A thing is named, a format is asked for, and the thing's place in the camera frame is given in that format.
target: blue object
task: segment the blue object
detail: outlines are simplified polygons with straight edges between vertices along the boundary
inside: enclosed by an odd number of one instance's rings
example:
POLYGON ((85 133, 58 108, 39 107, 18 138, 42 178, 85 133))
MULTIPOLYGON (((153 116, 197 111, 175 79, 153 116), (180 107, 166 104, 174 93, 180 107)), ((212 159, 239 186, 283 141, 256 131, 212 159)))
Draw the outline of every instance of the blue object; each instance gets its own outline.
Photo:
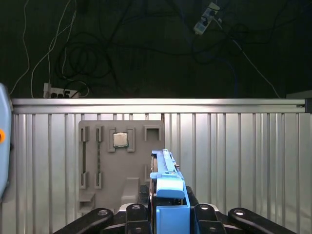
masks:
POLYGON ((156 179, 156 197, 182 199, 185 202, 184 205, 156 207, 157 234, 189 234, 191 206, 184 178, 168 150, 152 153, 157 157, 158 172, 151 173, 151 179, 156 179))
POLYGON ((12 110, 6 88, 0 83, 0 198, 8 181, 12 110))
POLYGON ((157 173, 151 173, 151 179, 157 179, 156 196, 183 199, 183 178, 178 174, 175 160, 168 150, 153 151, 157 156, 157 173))

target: blue cable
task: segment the blue cable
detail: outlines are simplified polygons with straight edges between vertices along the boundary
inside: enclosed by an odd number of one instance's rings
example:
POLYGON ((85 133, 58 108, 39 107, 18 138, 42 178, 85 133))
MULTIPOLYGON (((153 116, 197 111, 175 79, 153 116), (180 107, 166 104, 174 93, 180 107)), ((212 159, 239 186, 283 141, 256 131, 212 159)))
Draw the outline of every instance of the blue cable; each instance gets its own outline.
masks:
MULTIPOLYGON (((178 3, 179 3, 179 6, 180 6, 180 10, 181 10, 181 16, 182 16, 182 19, 183 19, 183 24, 186 25, 185 23, 185 20, 184 20, 184 13, 183 13, 183 9, 182 9, 182 4, 180 2, 180 0, 178 0, 178 3)), ((184 39, 188 42, 188 44, 190 45, 190 47, 192 46, 192 42, 190 40, 187 39, 187 36, 186 36, 186 33, 185 33, 185 27, 183 28, 183 36, 184 36, 184 39)), ((205 53, 205 56, 206 58, 208 59, 213 59, 214 56, 212 56, 211 54, 209 54, 208 52, 205 53)), ((231 69, 231 71, 233 72, 233 75, 234 75, 234 80, 235 80, 235 83, 234 83, 234 97, 237 98, 238 96, 238 79, 237 79, 237 74, 236 74, 236 71, 234 69, 234 67, 231 65, 231 63, 229 61, 227 61, 226 59, 224 58, 219 58, 219 57, 216 57, 215 58, 217 61, 220 61, 220 62, 223 62, 225 63, 226 65, 228 65, 228 67, 231 69)))

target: corrugated metal wall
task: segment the corrugated metal wall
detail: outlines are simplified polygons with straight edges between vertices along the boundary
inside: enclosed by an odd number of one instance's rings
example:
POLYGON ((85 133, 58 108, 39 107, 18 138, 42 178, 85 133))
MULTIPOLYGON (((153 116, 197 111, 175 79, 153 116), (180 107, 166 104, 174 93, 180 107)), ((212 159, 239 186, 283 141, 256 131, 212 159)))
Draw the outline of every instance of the corrugated metal wall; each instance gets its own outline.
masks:
POLYGON ((80 120, 162 119, 200 202, 242 206, 311 233, 310 114, 15 114, 1 234, 48 234, 77 218, 80 120))

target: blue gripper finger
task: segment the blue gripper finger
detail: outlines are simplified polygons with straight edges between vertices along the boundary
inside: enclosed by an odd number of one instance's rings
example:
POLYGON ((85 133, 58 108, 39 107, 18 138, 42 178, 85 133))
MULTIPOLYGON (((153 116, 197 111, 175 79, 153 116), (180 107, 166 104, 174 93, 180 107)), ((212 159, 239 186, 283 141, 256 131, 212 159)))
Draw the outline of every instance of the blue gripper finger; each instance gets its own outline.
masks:
POLYGON ((12 108, 6 88, 0 83, 0 198, 8 182, 12 108))

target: bolt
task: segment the bolt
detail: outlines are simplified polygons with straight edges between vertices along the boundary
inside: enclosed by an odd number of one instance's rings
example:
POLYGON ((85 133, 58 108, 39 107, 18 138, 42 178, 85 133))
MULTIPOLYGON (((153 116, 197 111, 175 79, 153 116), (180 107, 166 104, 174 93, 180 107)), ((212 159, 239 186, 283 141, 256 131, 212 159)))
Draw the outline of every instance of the bolt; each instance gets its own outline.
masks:
POLYGON ((108 212, 106 210, 101 210, 97 213, 99 216, 104 216, 104 215, 107 215, 108 212))
POLYGON ((132 206, 132 209, 138 210, 138 209, 140 209, 140 206, 139 205, 134 205, 134 206, 132 206))
POLYGON ((244 213, 243 211, 241 211, 241 210, 235 210, 234 213, 237 214, 237 215, 244 215, 244 214, 245 214, 245 213, 244 213))
POLYGON ((208 209, 208 206, 207 205, 200 205, 201 209, 203 210, 207 210, 208 209))

